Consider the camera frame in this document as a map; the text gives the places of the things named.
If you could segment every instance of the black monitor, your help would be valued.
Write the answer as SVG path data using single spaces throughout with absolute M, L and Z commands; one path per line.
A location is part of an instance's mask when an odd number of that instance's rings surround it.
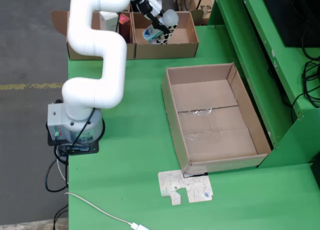
M 264 0 L 283 43 L 320 47 L 320 0 Z

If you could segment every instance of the green metal frame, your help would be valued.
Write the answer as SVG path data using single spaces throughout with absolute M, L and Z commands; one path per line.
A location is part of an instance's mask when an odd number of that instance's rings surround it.
M 258 36 L 246 7 L 258 30 Z M 299 48 L 287 48 L 283 45 L 265 8 L 262 0 L 216 0 L 209 24 L 226 26 L 243 69 L 242 79 L 249 86 L 274 147 L 260 167 L 308 163 L 320 149 L 317 137 L 320 109 L 313 108 L 303 97 L 299 98 L 295 105 L 298 119 L 292 123 L 292 110 L 284 106 L 278 88 L 268 74 L 269 67 L 259 38 L 265 40 L 263 42 L 269 58 L 277 63 L 276 72 L 291 102 L 300 94 L 302 84 L 290 80 L 293 79 L 293 73 L 301 78 L 302 65 L 307 59 Z M 272 28 L 265 28 L 266 23 Z M 313 53 L 319 51 L 318 48 L 309 50 Z M 274 56 L 274 52 L 281 52 L 281 55 Z

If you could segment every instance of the cable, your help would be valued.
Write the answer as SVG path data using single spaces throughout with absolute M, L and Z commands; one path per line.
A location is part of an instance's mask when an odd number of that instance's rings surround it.
M 305 21 L 306 23 L 310 24 L 310 21 L 307 20 L 306 18 L 304 18 L 303 15 L 300 14 L 300 13 L 297 11 L 297 9 L 295 8 L 294 3 L 292 2 L 292 0 L 290 0 L 290 3 L 291 3 L 291 6 L 292 6 L 293 10 L 295 11 L 295 13 L 296 13 L 303 21 Z
M 304 47 L 305 34 L 306 34 L 306 32 L 307 32 L 309 29 L 310 29 L 310 26 L 304 31 L 304 33 L 303 33 L 303 35 L 302 35 L 302 40 L 301 40 L 302 51 L 303 51 L 303 53 L 305 54 L 305 56 L 306 56 L 307 58 L 309 58 L 309 59 L 311 59 L 311 60 L 320 60 L 320 56 L 318 56 L 318 57 L 312 57 L 312 56 L 310 56 L 310 55 L 307 53 L 307 51 L 306 51 L 306 49 L 305 49 L 305 47 Z
M 202 0 L 199 0 L 199 3 L 198 3 L 198 5 L 197 5 L 196 9 L 199 9 L 199 6 L 200 6 L 201 1 L 202 1 Z
M 199 0 L 199 3 L 198 3 L 198 5 L 197 5 L 196 9 L 199 9 L 199 6 L 200 6 L 200 4 L 201 4 L 201 1 L 202 1 L 202 0 Z M 189 11 L 188 8 L 187 8 L 187 5 L 186 5 L 186 0 L 183 0 L 183 3 L 185 4 L 185 5 L 184 5 L 185 10 L 186 10 L 186 11 Z
M 183 3 L 185 4 L 185 5 L 184 5 L 185 10 L 186 10 L 186 11 L 189 11 L 188 8 L 187 8 L 187 5 L 186 5 L 186 0 L 183 0 Z
M 67 204 L 66 206 L 64 206 L 62 209 L 60 209 L 54 216 L 53 219 L 53 230 L 56 230 L 56 222 L 58 220 L 58 218 L 61 216 L 61 214 L 65 213 L 66 211 L 62 212 L 64 209 L 66 209 L 69 205 Z
M 304 55 L 310 59 L 310 61 L 306 62 L 303 68 L 303 72 L 301 75 L 302 78 L 302 88 L 303 88 L 303 92 L 302 94 L 298 95 L 294 102 L 291 105 L 291 120 L 292 123 L 294 123 L 294 117 L 293 117 L 293 110 L 294 110 L 294 105 L 297 102 L 298 98 L 300 96 L 304 96 L 315 108 L 319 108 L 320 107 L 320 98 L 311 96 L 310 93 L 316 89 L 319 89 L 320 86 L 313 88 L 311 90 L 308 90 L 308 81 L 312 81 L 315 79 L 320 79 L 320 56 L 319 57 L 312 57 L 310 56 L 306 49 L 305 49 L 305 45 L 304 45 L 304 40 L 305 40 L 305 35 L 307 33 L 307 31 L 310 29 L 311 27 L 311 22 L 306 19 L 301 13 L 299 13 L 297 11 L 297 9 L 295 8 L 294 4 L 293 4 L 293 0 L 290 0 L 291 6 L 293 8 L 293 10 L 296 12 L 296 14 L 304 21 L 308 24 L 307 29 L 303 32 L 302 37 L 301 37 L 301 48 L 302 51 L 304 53 Z M 311 74 L 309 74 L 309 71 L 313 70 L 316 68 L 316 72 L 313 72 Z
M 118 21 L 117 21 L 117 23 L 116 23 L 117 25 L 115 27 L 115 31 L 118 32 L 118 33 L 119 33 L 118 28 L 119 28 L 120 15 L 121 15 L 121 12 L 118 12 Z
M 117 218 L 117 217 L 115 217 L 115 216 L 112 216 L 111 214 L 106 213 L 106 212 L 103 211 L 102 209 L 98 208 L 96 205 L 90 203 L 88 200 L 85 200 L 84 198 L 82 198 L 82 197 L 80 197 L 80 196 L 78 196 L 78 195 L 76 195 L 76 194 L 73 194 L 73 193 L 65 193 L 64 195 L 72 195 L 72 196 L 74 196 L 74 197 L 76 197 L 76 198 L 84 201 L 85 203 L 89 204 L 90 206 L 94 207 L 95 209 L 97 209 L 97 210 L 100 211 L 101 213 L 107 215 L 108 217 L 113 218 L 113 219 L 115 219 L 115 220 L 118 220 L 118 221 L 120 221 L 120 222 L 129 224 L 130 226 L 132 226 L 132 223 L 129 223 L 129 222 L 126 221 L 126 220 L 119 219 L 119 218 Z
M 51 190 L 51 189 L 48 188 L 48 175 L 49 175 L 49 172 L 50 172 L 52 166 L 55 164 L 55 162 L 57 162 L 57 159 L 53 160 L 53 162 L 50 164 L 48 170 L 46 171 L 45 179 L 44 179 L 45 189 L 50 193 L 58 193 L 58 192 L 61 192 L 62 190 L 67 188 L 66 186 L 64 186 L 63 188 L 58 189 L 58 190 Z
M 62 174 L 62 171 L 61 171 L 61 169 L 60 169 L 59 161 L 57 161 L 56 164 L 58 165 L 58 169 L 59 169 L 59 172 L 60 172 L 60 174 L 61 174 L 61 177 L 63 178 L 64 181 L 66 181 L 66 179 L 65 179 L 65 177 L 64 177 L 64 175 Z
M 62 213 L 60 213 L 60 214 L 57 216 L 56 220 L 53 222 L 53 230 L 56 230 L 56 223 L 57 223 L 58 219 L 60 218 L 60 216 L 61 216 L 62 214 L 64 214 L 64 213 L 67 213 L 67 212 L 68 212 L 68 210 L 65 210 L 65 211 L 63 211 Z
M 57 154 L 57 146 L 56 146 L 56 145 L 55 145 L 54 148 L 53 148 L 53 153 L 54 153 L 55 158 L 56 158 L 59 162 L 61 162 L 61 163 L 63 163 L 63 164 L 66 164 L 66 162 L 63 161 L 63 160 L 60 158 L 61 156 L 58 156 L 58 154 Z
M 66 153 L 66 165 L 65 165 L 65 185 L 68 188 L 69 187 L 69 183 L 68 183 L 68 165 L 69 165 L 69 152 L 72 151 L 72 148 L 74 147 L 74 145 L 76 144 L 76 142 L 78 141 L 78 139 L 80 138 L 81 134 L 83 133 L 83 131 L 85 130 L 86 126 L 88 125 L 92 115 L 94 114 L 96 108 L 93 108 L 89 118 L 87 119 L 86 123 L 84 124 L 84 127 L 81 129 L 80 133 L 78 134 L 78 136 L 76 137 L 76 139 L 74 140 L 74 142 L 72 143 L 71 147 L 69 150 L 67 150 Z

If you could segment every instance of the green table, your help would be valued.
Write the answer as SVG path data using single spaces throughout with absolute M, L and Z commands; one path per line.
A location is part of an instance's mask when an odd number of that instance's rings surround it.
M 110 214 L 151 230 L 319 229 L 320 191 L 310 166 L 210 174 L 213 200 L 181 205 L 161 197 L 158 172 L 179 169 L 163 103 L 166 67 L 235 62 L 225 26 L 199 26 L 196 58 L 127 61 L 123 101 L 103 110 L 106 125 L 97 154 L 71 156 L 69 190 Z M 102 61 L 69 60 L 69 78 L 100 78 Z M 70 230 L 128 230 L 70 196 Z

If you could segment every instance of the green shelf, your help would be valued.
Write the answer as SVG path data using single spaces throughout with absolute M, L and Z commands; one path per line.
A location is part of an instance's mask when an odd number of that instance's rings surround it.
M 273 146 L 292 125 L 243 0 L 216 0 Z
M 255 24 L 259 36 L 264 43 L 267 53 L 274 64 L 280 81 L 291 103 L 302 93 L 301 74 L 308 59 L 301 48 L 286 47 L 277 31 L 264 0 L 243 0 Z M 307 48 L 307 52 L 313 56 L 320 55 L 320 48 Z M 319 81 L 314 80 L 308 84 L 312 89 L 319 86 Z M 320 90 L 314 91 L 314 96 L 320 96 Z M 313 109 L 312 104 L 303 96 L 294 105 L 297 116 L 301 117 L 307 109 Z

